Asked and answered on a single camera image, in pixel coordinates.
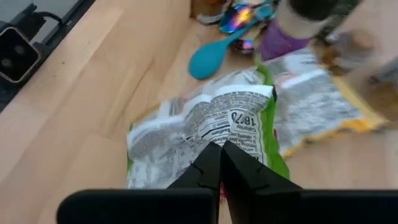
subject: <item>black device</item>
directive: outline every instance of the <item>black device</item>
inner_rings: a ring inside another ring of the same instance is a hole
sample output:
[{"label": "black device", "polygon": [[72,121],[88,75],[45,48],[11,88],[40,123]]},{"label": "black device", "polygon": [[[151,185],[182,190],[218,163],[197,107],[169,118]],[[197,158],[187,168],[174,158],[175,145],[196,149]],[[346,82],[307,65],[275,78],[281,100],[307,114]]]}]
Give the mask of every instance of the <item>black device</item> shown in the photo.
[{"label": "black device", "polygon": [[[0,112],[45,62],[95,0],[76,0],[63,16],[37,11],[29,4],[10,22],[0,21]],[[40,42],[33,42],[46,19],[58,22]]]},{"label": "black device", "polygon": [[57,221],[218,223],[221,179],[234,224],[398,222],[397,190],[305,190],[229,141],[209,144],[167,189],[72,194]]}]

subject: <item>purple object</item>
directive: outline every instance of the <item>purple object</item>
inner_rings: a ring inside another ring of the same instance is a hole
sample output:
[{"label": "purple object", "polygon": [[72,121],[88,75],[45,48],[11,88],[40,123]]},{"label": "purple object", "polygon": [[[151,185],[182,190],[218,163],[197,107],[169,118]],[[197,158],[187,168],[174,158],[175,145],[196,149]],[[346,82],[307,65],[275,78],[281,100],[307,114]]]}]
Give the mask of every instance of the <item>purple object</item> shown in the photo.
[{"label": "purple object", "polygon": [[244,55],[253,54],[254,53],[254,44],[253,40],[235,40],[232,42],[233,48]]},{"label": "purple object", "polygon": [[311,38],[296,39],[280,29],[277,19],[274,19],[268,26],[260,45],[260,53],[263,60],[270,60],[280,57],[294,50],[305,47]]}]

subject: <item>black plastic tool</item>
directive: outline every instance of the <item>black plastic tool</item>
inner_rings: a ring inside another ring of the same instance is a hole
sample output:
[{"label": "black plastic tool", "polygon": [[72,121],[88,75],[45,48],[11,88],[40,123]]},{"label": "black plastic tool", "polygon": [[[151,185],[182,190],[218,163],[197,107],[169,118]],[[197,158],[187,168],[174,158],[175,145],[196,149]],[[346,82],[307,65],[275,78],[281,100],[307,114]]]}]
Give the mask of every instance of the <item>black plastic tool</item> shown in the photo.
[{"label": "black plastic tool", "polygon": [[398,222],[396,190],[304,190],[229,141],[207,146],[168,189],[78,192],[57,221],[217,223],[220,171],[234,224]]}]

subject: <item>calorie number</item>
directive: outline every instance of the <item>calorie number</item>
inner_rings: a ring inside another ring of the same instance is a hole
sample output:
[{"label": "calorie number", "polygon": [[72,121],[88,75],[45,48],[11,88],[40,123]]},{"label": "calorie number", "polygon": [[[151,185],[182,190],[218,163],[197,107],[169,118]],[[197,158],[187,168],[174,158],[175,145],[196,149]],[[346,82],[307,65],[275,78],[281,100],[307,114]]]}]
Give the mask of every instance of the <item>calorie number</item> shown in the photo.
[{"label": "calorie number", "polygon": [[256,125],[253,118],[249,118],[248,116],[243,117],[243,114],[238,114],[237,112],[232,112],[231,118],[236,124]]}]

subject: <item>brown object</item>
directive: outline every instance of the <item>brown object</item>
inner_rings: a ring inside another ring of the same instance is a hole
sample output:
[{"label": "brown object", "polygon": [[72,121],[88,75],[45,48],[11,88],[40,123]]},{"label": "brown object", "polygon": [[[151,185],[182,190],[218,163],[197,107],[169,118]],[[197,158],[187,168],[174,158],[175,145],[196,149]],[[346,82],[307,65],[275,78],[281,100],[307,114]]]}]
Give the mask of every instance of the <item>brown object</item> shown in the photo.
[{"label": "brown object", "polygon": [[374,37],[362,29],[342,32],[326,48],[322,62],[328,69],[341,68],[348,72],[366,63],[375,48]]},{"label": "brown object", "polygon": [[398,121],[398,90],[393,82],[374,84],[365,96],[369,104],[391,121]]},{"label": "brown object", "polygon": [[[398,1],[378,5],[393,11]],[[190,57],[222,38],[217,27],[187,19],[189,9],[186,0],[94,2],[0,113],[1,224],[53,224],[66,195],[126,186],[131,121],[202,84],[187,73]],[[397,16],[391,11],[378,13],[386,15],[380,22]],[[228,52],[218,74],[251,66],[251,58]],[[287,161],[292,180],[313,188],[397,187],[398,134],[358,136],[298,152]],[[219,223],[229,224],[227,206],[220,209]]]},{"label": "brown object", "polygon": [[191,17],[198,15],[217,16],[223,12],[227,0],[191,0]]}]

